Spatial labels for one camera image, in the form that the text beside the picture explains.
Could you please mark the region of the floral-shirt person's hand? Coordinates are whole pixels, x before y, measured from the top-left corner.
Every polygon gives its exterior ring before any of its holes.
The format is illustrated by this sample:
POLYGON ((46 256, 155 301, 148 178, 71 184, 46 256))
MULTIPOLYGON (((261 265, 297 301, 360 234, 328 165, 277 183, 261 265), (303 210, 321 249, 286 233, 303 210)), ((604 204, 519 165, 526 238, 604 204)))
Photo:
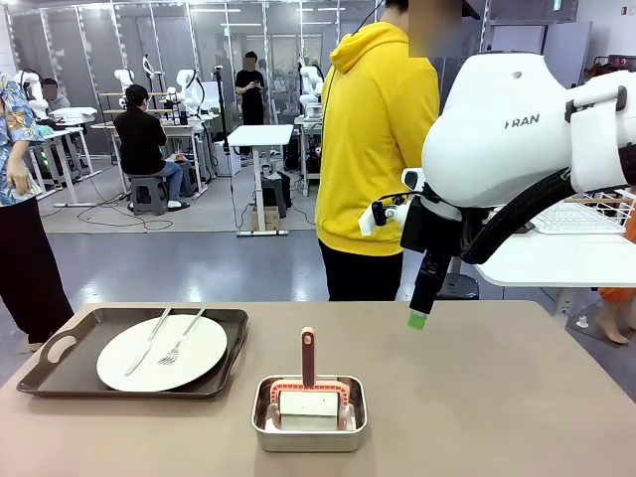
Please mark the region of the floral-shirt person's hand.
POLYGON ((8 184, 15 190, 18 196, 24 196, 30 192, 30 174, 22 162, 9 162, 6 173, 8 184))

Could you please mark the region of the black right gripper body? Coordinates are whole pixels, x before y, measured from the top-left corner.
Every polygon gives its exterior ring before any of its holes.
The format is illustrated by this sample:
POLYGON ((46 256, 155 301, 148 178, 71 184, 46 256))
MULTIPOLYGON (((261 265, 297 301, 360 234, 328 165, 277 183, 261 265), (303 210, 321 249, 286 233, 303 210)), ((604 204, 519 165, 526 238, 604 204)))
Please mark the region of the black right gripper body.
POLYGON ((403 223, 400 246, 420 253, 460 254, 461 211, 444 202, 415 196, 403 223))

